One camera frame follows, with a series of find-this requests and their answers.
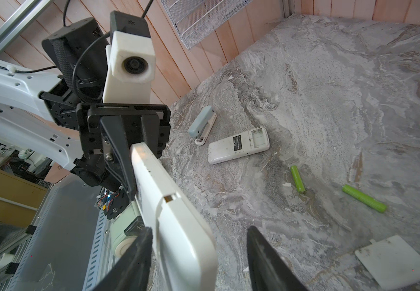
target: black cable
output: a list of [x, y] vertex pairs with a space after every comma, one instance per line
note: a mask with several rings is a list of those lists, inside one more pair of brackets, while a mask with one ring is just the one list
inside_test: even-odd
[[150, 6], [152, 5], [153, 0], [150, 0], [149, 3], [147, 4], [147, 7], [145, 7], [144, 9], [144, 13], [142, 13], [142, 18], [145, 18], [145, 15], [147, 15], [147, 12], [149, 11]]
[[[33, 71], [19, 71], [19, 70], [16, 70], [15, 73], [37, 73], [37, 72], [40, 72], [40, 71], [45, 71], [45, 70], [54, 69], [54, 68], [56, 68], [56, 66], [44, 67], [44, 68], [41, 68], [41, 69], [38, 69], [38, 70], [33, 70]], [[8, 70], [6, 67], [3, 67], [3, 66], [0, 66], [0, 69]]]
[[87, 52], [89, 50], [91, 50], [93, 48], [93, 46], [97, 43], [99, 43], [101, 40], [104, 40], [105, 38], [108, 38], [110, 36], [110, 32], [105, 33], [104, 35], [102, 35], [101, 37], [97, 38], [96, 40], [94, 40], [86, 49], [85, 51], [80, 55], [79, 59], [76, 62], [76, 65], [74, 66], [74, 70], [73, 70], [73, 92], [76, 96], [79, 97], [79, 99], [84, 102], [84, 103], [94, 103], [97, 102], [100, 98], [102, 98], [101, 94], [99, 96], [99, 98], [92, 98], [89, 97], [87, 95], [85, 95], [84, 93], [82, 93], [81, 91], [79, 91], [79, 89], [77, 88], [77, 82], [76, 82], [76, 74], [77, 74], [77, 69], [80, 67], [80, 63], [82, 62], [82, 59], [85, 57], [85, 55], [87, 54]]
[[63, 26], [66, 26], [66, 12], [67, 12], [67, 7], [69, 5], [69, 2], [71, 2], [71, 0], [66, 1], [65, 8], [63, 10]]

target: green battery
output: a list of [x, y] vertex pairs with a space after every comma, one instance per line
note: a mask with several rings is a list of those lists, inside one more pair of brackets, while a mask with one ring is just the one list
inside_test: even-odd
[[300, 178], [297, 166], [291, 166], [291, 174], [293, 175], [294, 183], [296, 184], [298, 192], [300, 194], [306, 193], [306, 188], [304, 188], [304, 184], [302, 183], [302, 179]]
[[343, 190], [344, 193], [347, 193], [347, 194], [353, 196], [358, 201], [372, 207], [373, 209], [375, 209], [378, 212], [383, 213], [387, 209], [387, 206], [385, 204], [383, 204], [379, 201], [376, 201], [375, 199], [373, 199], [369, 195], [364, 194], [364, 193], [360, 192], [358, 189], [353, 188], [349, 185], [344, 185], [342, 190]]

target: camera lens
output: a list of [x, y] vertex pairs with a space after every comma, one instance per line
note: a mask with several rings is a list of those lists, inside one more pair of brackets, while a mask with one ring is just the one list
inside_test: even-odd
[[126, 71], [134, 75], [143, 73], [147, 68], [147, 62], [141, 57], [127, 58], [123, 64]]

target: light blue stapler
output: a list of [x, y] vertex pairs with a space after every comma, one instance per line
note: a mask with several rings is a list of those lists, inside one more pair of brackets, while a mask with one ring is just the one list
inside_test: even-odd
[[201, 146], [205, 143], [216, 118], [217, 114], [211, 105], [205, 106], [199, 113], [188, 130], [190, 137], [195, 137], [196, 145]]

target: wire mesh basket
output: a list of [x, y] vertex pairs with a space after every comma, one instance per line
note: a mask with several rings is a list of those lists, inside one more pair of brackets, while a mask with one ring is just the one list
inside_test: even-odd
[[161, 0], [187, 49], [193, 48], [252, 0]]

